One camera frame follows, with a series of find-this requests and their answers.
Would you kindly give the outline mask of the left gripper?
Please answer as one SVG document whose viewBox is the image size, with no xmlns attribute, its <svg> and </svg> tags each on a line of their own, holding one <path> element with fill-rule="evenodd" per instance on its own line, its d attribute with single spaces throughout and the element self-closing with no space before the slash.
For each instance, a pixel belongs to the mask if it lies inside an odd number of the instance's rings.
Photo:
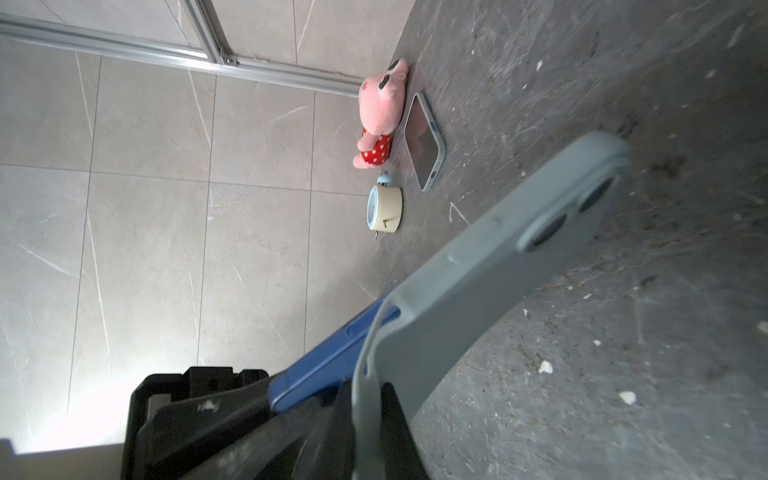
<svg viewBox="0 0 768 480">
<path fill-rule="evenodd" d="M 282 413 L 260 369 L 191 367 L 146 377 L 130 398 L 123 479 L 288 479 L 300 445 L 330 412 L 327 389 Z"/>
</svg>

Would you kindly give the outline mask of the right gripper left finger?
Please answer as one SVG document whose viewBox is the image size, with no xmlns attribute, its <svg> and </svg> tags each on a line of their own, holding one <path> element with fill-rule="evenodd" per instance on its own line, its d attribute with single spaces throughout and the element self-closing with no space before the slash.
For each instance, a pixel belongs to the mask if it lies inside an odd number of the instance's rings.
<svg viewBox="0 0 768 480">
<path fill-rule="evenodd" d="M 354 427 L 351 383 L 315 396 L 321 401 L 293 467 L 293 479 L 351 479 Z"/>
</svg>

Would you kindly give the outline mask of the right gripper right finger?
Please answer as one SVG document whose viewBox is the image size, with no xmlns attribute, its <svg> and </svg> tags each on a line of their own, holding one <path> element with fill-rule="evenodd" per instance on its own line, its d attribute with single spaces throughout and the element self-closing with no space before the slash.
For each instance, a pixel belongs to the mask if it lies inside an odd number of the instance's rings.
<svg viewBox="0 0 768 480">
<path fill-rule="evenodd" d="M 380 444 L 387 480 L 428 480 L 408 420 L 391 383 L 381 389 Z"/>
</svg>

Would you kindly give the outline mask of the phone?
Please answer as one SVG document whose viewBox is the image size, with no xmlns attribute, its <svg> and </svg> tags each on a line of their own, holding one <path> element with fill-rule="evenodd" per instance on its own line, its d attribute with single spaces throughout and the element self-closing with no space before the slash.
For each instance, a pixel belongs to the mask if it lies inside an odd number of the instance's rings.
<svg viewBox="0 0 768 480">
<path fill-rule="evenodd" d="M 360 352 L 382 299 L 277 374 L 270 382 L 267 397 L 274 413 L 285 412 L 305 399 L 328 388 L 337 388 L 354 375 Z"/>
<path fill-rule="evenodd" d="M 444 165 L 447 147 L 422 92 L 413 95 L 404 126 L 404 140 L 418 188 L 427 192 Z"/>
</svg>

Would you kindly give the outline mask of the small cream alarm clock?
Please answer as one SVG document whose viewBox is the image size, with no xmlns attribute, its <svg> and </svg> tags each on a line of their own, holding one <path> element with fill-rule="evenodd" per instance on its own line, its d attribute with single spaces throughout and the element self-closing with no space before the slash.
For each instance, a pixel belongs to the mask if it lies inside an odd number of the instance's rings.
<svg viewBox="0 0 768 480">
<path fill-rule="evenodd" d="M 398 230 L 403 212 L 403 193 L 388 173 L 380 175 L 371 189 L 366 207 L 366 223 L 375 237 Z"/>
</svg>

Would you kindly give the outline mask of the pink plush toy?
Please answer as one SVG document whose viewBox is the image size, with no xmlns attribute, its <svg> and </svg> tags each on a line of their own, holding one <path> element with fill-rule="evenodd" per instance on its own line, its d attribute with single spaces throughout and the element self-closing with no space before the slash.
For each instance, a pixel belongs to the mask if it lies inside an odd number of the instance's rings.
<svg viewBox="0 0 768 480">
<path fill-rule="evenodd" d="M 393 133 L 399 126 L 406 93 L 409 66 L 404 59 L 394 61 L 381 74 L 366 78 L 358 92 L 362 136 L 353 158 L 357 169 L 383 165 L 392 149 Z"/>
</svg>

